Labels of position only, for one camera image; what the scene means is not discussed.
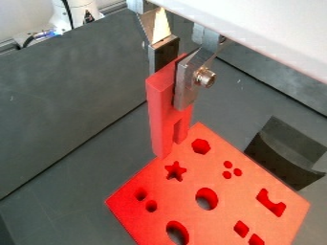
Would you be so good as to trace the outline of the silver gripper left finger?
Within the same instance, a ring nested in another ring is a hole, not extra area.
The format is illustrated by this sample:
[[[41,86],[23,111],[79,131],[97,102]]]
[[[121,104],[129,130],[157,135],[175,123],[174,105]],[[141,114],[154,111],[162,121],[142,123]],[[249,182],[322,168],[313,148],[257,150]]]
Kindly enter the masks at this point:
[[[155,8],[139,16],[146,34],[150,73],[157,73],[177,57],[181,38],[171,33],[165,8]]]

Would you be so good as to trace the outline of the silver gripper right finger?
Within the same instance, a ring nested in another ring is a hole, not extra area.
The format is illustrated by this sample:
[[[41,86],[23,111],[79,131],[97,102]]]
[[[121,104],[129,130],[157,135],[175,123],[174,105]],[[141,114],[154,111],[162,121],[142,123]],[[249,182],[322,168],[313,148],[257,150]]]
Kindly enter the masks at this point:
[[[174,107],[183,111],[194,104],[199,88],[210,88],[217,80],[217,73],[212,70],[212,65],[220,52],[233,43],[221,37],[214,43],[216,51],[199,47],[177,64]]]

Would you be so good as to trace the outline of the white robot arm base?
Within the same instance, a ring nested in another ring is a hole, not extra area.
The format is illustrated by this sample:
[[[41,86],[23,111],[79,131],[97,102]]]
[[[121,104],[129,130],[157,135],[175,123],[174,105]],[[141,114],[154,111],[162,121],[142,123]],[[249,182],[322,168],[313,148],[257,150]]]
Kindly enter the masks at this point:
[[[49,23],[27,33],[19,33],[14,37],[19,49],[27,48],[34,42],[62,35],[105,17],[97,0],[51,0],[51,3],[54,15]]]

